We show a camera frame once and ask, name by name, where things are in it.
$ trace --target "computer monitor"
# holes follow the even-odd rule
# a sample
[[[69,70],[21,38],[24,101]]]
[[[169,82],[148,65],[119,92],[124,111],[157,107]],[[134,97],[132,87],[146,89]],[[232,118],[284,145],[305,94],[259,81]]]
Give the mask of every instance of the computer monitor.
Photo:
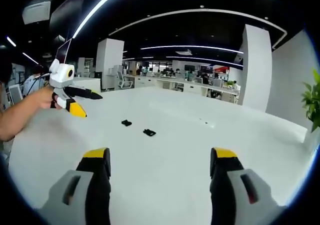
[[[68,54],[71,40],[72,40],[72,38],[70,38],[68,41],[66,41],[63,45],[61,45],[58,48],[58,50],[56,52],[55,58],[58,59],[61,64],[66,63],[67,54]]]
[[[196,69],[196,67],[193,66],[193,65],[184,65],[184,70],[185,71],[194,72],[195,69]]]
[[[17,104],[23,99],[19,84],[9,86],[9,92],[13,104]]]

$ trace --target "white table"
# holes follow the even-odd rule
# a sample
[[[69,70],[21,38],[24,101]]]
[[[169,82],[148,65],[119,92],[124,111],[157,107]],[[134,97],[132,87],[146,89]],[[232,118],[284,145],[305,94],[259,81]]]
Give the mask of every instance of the white table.
[[[149,77],[149,76],[134,76],[134,75],[124,75],[127,79],[134,79],[134,88],[144,88],[144,87],[159,87],[163,88],[164,83],[169,83],[169,89],[174,88],[174,84],[183,84],[183,91],[186,93],[200,94],[204,97],[207,96],[208,90],[213,90],[220,93],[228,93],[234,96],[239,94],[238,91],[233,89],[228,89],[224,87],[211,86],[208,84],[201,84],[191,81],[185,81],[184,79],[176,78],[165,78],[165,77]]]
[[[292,198],[310,162],[304,127],[245,106],[154,87],[102,95],[78,99],[87,118],[42,110],[15,137],[9,172],[33,208],[85,152],[101,147],[111,153],[113,225],[210,224],[212,147],[233,150],[279,205]],[[131,126],[121,124],[126,119]]]
[[[75,76],[73,78],[73,83],[76,86],[85,87],[86,89],[90,89],[98,93],[101,91],[100,78]]]

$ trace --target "black object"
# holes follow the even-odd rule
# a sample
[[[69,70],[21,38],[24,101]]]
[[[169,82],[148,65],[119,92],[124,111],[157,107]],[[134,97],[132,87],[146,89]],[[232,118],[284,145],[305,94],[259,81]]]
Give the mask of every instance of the black object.
[[[90,89],[87,88],[79,88],[79,87],[74,87],[74,86],[66,86],[63,88],[64,92],[70,96],[70,97],[82,97],[85,99],[92,99],[92,100],[98,100],[102,99],[102,96],[99,95],[98,93],[93,92]]]
[[[128,121],[128,120],[124,120],[121,122],[123,125],[125,125],[126,127],[130,126],[132,124],[132,122]]]
[[[92,172],[85,200],[86,225],[110,225],[110,150],[106,148],[103,157],[83,157],[77,171]]]
[[[243,170],[237,157],[218,157],[212,148],[210,154],[210,192],[212,204],[211,225],[234,225],[236,221],[236,197],[228,172]]]
[[[151,131],[150,129],[145,129],[145,130],[143,131],[143,133],[144,133],[144,134],[147,134],[149,137],[152,137],[153,135],[156,134],[155,131]]]
[[[51,101],[51,105],[50,105],[50,108],[51,109],[55,109],[56,108],[56,105],[55,105],[55,101]]]

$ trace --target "ceiling light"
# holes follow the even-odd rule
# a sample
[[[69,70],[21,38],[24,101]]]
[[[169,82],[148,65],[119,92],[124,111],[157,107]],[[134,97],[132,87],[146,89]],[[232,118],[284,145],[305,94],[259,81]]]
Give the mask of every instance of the ceiling light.
[[[206,61],[213,61],[213,62],[219,62],[219,63],[224,63],[224,64],[231,64],[234,66],[239,66],[243,67],[243,65],[228,62],[228,61],[219,61],[219,60],[213,60],[213,59],[207,59],[207,58],[199,58],[199,57],[188,57],[188,56],[167,56],[166,58],[171,58],[171,59],[197,59],[197,60],[206,60]]]
[[[9,41],[9,43],[12,44],[12,46],[16,47],[17,45],[10,39],[10,37],[6,37],[6,39]]]
[[[202,48],[202,49],[217,49],[217,50],[223,50],[223,51],[239,53],[239,54],[243,54],[244,53],[243,51],[226,49],[226,48],[222,48],[222,47],[196,46],[196,45],[151,46],[151,47],[143,47],[143,48],[140,48],[140,49],[141,50],[146,50],[146,49],[161,49],[161,48]]]
[[[84,18],[84,20],[80,23],[78,28],[76,29],[75,33],[73,34],[73,39],[78,35],[80,30],[86,25],[86,23],[89,21],[89,19],[96,13],[96,11],[101,8],[103,4],[106,3],[108,0],[100,0],[97,5],[94,6],[94,8],[88,13],[88,15]]]
[[[28,59],[32,60],[33,62],[35,62],[36,64],[39,64],[37,63],[35,60],[33,60],[31,57],[29,57],[27,54],[25,54],[24,52],[22,53],[23,55],[25,55]]]
[[[153,56],[144,56],[144,57],[137,57],[137,58],[126,58],[126,59],[122,59],[122,60],[133,60],[133,59],[153,59]]]

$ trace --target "ceiling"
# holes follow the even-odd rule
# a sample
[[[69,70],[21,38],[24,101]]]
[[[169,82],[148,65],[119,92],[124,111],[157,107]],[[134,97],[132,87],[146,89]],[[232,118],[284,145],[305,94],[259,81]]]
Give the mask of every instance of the ceiling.
[[[29,1],[6,2],[1,0],[1,7],[7,9],[1,11],[1,16],[6,20],[4,29],[0,33],[0,45],[5,45],[6,50],[14,55],[14,59],[25,66],[32,66],[34,63],[23,56],[22,52],[27,53],[39,63],[45,64],[48,58],[43,58],[43,54],[54,55],[58,48],[58,44],[53,43],[56,34],[50,31],[49,21],[24,25],[22,10]],[[52,0],[51,12],[64,1]],[[83,0],[78,16],[73,16],[69,22],[61,23],[60,34],[65,38],[72,37],[77,25],[99,1]],[[124,53],[125,58],[154,57],[151,60],[159,61],[168,60],[166,56],[180,56],[176,51],[185,51],[188,48],[147,50],[140,48],[197,45],[239,50],[245,24],[268,30],[271,44],[274,44],[283,35],[283,32],[278,29],[256,19],[208,11],[161,16],[139,22],[109,35],[116,29],[149,16],[181,10],[198,10],[201,6],[204,9],[240,12],[263,20],[267,17],[267,21],[278,25],[288,33],[276,48],[304,27],[301,13],[290,5],[289,0],[109,0],[91,17],[72,41],[69,59],[76,61],[78,57],[95,58],[98,42],[105,38],[125,41],[124,50],[128,51]],[[9,36],[17,47],[10,45],[5,39],[6,36]],[[216,49],[189,49],[192,57],[231,63],[235,61],[237,55],[234,52]]]

